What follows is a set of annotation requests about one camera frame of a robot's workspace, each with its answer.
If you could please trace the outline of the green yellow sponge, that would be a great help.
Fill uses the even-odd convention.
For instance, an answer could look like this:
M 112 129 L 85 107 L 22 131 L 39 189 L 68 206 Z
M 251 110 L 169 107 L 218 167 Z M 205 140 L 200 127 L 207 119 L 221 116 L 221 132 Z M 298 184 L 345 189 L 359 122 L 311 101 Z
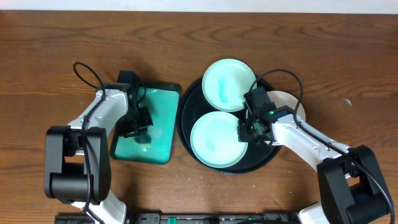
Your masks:
M 134 137 L 134 140 L 138 144 L 150 144 L 152 142 L 151 136 L 148 133 L 139 133 Z

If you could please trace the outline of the pale pink plate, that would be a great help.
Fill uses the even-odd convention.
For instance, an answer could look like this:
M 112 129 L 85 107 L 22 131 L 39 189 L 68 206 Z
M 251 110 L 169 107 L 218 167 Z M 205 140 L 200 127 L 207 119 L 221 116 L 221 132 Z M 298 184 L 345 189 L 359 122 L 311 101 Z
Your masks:
M 268 91 L 267 94 L 277 108 L 288 106 L 294 109 L 298 102 L 296 97 L 284 91 Z M 272 133 L 274 137 L 273 146 L 291 147 L 304 142 L 304 133 L 297 127 L 291 113 L 281 116 L 275 123 L 272 123 Z

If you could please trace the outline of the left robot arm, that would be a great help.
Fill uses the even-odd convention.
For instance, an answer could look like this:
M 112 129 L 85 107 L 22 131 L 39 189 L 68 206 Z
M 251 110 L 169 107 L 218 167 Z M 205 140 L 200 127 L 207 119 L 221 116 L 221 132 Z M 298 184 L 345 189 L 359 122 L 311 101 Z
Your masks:
M 108 136 L 112 146 L 123 139 L 139 146 L 152 142 L 153 122 L 137 84 L 100 85 L 93 102 L 65 126 L 45 136 L 44 192 L 48 198 L 79 208 L 95 223 L 129 223 L 127 205 L 111 190 Z

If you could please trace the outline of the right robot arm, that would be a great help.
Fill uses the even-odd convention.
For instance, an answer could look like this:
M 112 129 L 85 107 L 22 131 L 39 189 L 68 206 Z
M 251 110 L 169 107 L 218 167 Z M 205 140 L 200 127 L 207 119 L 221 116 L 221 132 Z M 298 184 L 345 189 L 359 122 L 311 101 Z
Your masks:
M 371 223 L 385 215 L 396 221 L 394 203 L 374 152 L 352 148 L 307 124 L 292 108 L 257 108 L 238 122 L 241 142 L 285 146 L 318 176 L 321 200 L 298 212 L 300 223 Z

